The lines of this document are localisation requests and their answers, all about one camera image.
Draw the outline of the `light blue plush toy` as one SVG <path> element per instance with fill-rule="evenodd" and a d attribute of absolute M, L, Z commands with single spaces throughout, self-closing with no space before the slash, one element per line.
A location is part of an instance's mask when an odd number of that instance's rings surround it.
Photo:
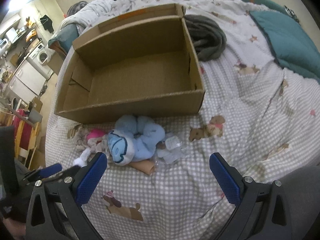
<path fill-rule="evenodd" d="M 119 166 L 153 157 L 165 138 L 164 128 L 148 116 L 124 115 L 107 135 L 112 160 Z"/>

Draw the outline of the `white kitchen cabinet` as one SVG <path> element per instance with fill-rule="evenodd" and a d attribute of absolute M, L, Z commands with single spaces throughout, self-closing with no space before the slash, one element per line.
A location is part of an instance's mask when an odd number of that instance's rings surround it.
<path fill-rule="evenodd" d="M 28 61 L 23 61 L 11 78 L 7 88 L 25 103 L 39 96 L 46 78 Z"/>

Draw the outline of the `white checked dog-print bedspread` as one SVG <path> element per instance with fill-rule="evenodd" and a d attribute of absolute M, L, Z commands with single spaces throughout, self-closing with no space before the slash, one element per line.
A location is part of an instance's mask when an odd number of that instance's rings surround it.
<path fill-rule="evenodd" d="M 109 164 L 82 208 L 104 239 L 209 239 L 234 207 L 209 169 L 220 152 L 238 171 L 269 183 L 319 162 L 319 84 L 280 68 L 241 0 L 95 0 L 61 22 L 86 31 L 131 10 L 179 3 L 215 20 L 227 46 L 200 64 L 199 114 L 160 118 L 183 142 L 183 157 L 151 175 Z"/>

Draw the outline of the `white washing machine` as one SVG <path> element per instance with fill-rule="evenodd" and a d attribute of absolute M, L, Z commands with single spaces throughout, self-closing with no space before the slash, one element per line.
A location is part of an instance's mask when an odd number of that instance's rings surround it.
<path fill-rule="evenodd" d="M 49 80 L 53 70 L 47 65 L 48 54 L 42 42 L 30 51 L 27 61 L 46 79 Z"/>

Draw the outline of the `dark grey folded blanket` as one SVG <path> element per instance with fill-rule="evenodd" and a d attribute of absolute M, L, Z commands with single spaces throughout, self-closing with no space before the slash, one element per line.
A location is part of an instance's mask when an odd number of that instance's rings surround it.
<path fill-rule="evenodd" d="M 218 59 L 227 42 L 220 26 L 202 15 L 186 15 L 184 19 L 199 61 Z"/>

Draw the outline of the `wooden chair with red cloth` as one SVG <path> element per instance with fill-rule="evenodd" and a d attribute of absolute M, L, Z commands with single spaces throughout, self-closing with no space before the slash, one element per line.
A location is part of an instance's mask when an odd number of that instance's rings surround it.
<path fill-rule="evenodd" d="M 15 137 L 15 158 L 21 161 L 27 169 L 31 169 L 31 163 L 37 150 L 36 141 L 41 125 L 39 122 L 35 124 L 28 122 L 22 112 L 15 111 L 12 121 Z"/>

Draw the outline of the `beige patterned cloth scrunchie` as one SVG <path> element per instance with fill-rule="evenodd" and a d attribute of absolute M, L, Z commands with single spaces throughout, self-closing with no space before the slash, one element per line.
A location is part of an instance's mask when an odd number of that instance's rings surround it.
<path fill-rule="evenodd" d="M 103 136 L 101 142 L 97 142 L 96 140 L 86 140 L 86 135 L 88 135 L 92 129 L 98 128 L 85 128 L 81 124 L 78 124 L 67 132 L 67 138 L 72 140 L 77 152 L 83 152 L 86 148 L 90 148 L 91 153 L 107 153 L 107 134 Z"/>

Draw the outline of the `pink plush ball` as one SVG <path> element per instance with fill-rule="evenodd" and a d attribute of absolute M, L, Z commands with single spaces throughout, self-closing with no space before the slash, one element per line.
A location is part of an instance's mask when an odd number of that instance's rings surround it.
<path fill-rule="evenodd" d="M 88 135 L 86 135 L 86 140 L 87 141 L 92 141 L 96 140 L 97 142 L 101 142 L 103 139 L 103 136 L 106 134 L 105 131 L 100 130 L 100 129 L 92 129 Z"/>

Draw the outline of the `teal mattress corner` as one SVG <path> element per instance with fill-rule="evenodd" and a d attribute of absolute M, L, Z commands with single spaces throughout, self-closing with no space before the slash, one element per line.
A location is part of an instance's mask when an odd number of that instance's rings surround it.
<path fill-rule="evenodd" d="M 48 48 L 54 50 L 61 57 L 65 58 L 73 44 L 73 41 L 78 37 L 79 34 L 76 24 L 68 24 L 48 41 Z"/>

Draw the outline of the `brown cardboard box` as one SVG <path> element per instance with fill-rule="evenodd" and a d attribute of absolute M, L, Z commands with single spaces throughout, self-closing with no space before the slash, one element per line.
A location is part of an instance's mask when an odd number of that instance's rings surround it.
<path fill-rule="evenodd" d="M 123 115 L 193 115 L 205 95 L 185 8 L 163 4 L 125 13 L 73 41 L 55 114 L 98 124 Z"/>

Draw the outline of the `teal pillow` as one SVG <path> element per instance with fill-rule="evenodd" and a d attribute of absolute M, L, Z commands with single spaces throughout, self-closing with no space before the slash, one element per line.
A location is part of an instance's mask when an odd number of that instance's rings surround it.
<path fill-rule="evenodd" d="M 281 68 L 319 82 L 319 51 L 302 27 L 277 11 L 250 11 Z"/>

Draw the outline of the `white sock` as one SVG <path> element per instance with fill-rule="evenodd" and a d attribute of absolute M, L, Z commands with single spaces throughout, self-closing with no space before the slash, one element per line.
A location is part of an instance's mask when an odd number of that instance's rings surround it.
<path fill-rule="evenodd" d="M 87 166 L 87 161 L 89 156 L 91 155 L 91 149 L 86 148 L 81 154 L 80 157 L 76 158 L 73 161 L 73 166 L 85 167 Z"/>

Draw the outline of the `clear plastic packaging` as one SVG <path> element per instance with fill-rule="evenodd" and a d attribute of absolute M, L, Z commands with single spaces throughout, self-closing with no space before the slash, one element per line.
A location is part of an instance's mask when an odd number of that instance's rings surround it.
<path fill-rule="evenodd" d="M 188 140 L 183 132 L 168 132 L 156 146 L 153 160 L 157 167 L 171 166 L 190 154 Z"/>

